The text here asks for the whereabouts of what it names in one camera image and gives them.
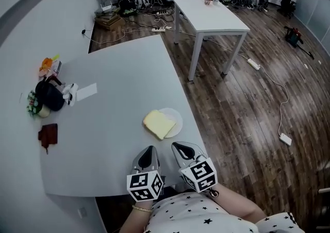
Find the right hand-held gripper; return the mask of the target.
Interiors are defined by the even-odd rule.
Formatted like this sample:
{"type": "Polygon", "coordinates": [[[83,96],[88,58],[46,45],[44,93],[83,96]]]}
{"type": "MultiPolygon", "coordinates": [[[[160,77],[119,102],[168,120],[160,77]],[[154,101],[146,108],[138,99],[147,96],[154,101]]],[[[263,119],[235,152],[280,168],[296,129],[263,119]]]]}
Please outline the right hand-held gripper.
{"type": "Polygon", "coordinates": [[[211,189],[218,183],[217,172],[211,158],[207,158],[207,155],[198,145],[179,141],[173,142],[171,148],[181,168],[179,173],[184,182],[197,193],[211,189]],[[198,159],[200,156],[203,156],[204,159],[189,165],[192,159],[198,159]]]}

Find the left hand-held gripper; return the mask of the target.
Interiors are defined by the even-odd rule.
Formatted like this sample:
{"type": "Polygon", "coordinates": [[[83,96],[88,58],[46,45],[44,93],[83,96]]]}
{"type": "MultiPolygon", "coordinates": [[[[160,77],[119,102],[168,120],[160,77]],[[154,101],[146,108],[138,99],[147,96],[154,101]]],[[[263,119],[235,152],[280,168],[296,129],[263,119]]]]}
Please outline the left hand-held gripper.
{"type": "Polygon", "coordinates": [[[159,168],[158,152],[153,145],[148,146],[135,157],[131,172],[137,174],[127,175],[126,179],[127,191],[136,202],[158,199],[163,189],[163,181],[157,171],[159,168]]]}

